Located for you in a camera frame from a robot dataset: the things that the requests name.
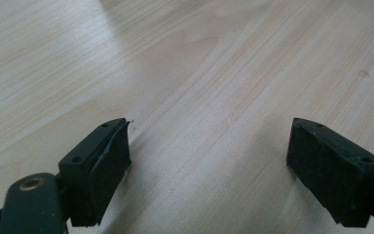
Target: wooden surface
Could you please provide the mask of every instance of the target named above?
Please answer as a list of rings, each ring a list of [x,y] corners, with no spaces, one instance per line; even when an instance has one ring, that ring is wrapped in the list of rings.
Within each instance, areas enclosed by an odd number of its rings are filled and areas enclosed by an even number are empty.
[[[0,208],[127,117],[131,171],[71,233],[373,233],[285,165],[296,116],[374,153],[374,0],[0,0]]]

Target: wood grain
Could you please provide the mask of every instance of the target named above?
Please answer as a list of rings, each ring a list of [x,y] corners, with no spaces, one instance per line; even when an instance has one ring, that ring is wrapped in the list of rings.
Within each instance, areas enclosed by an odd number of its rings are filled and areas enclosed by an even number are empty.
[[[373,233],[285,165],[296,116],[374,153],[374,1],[0,0],[0,208],[127,117],[131,171],[71,233]]]

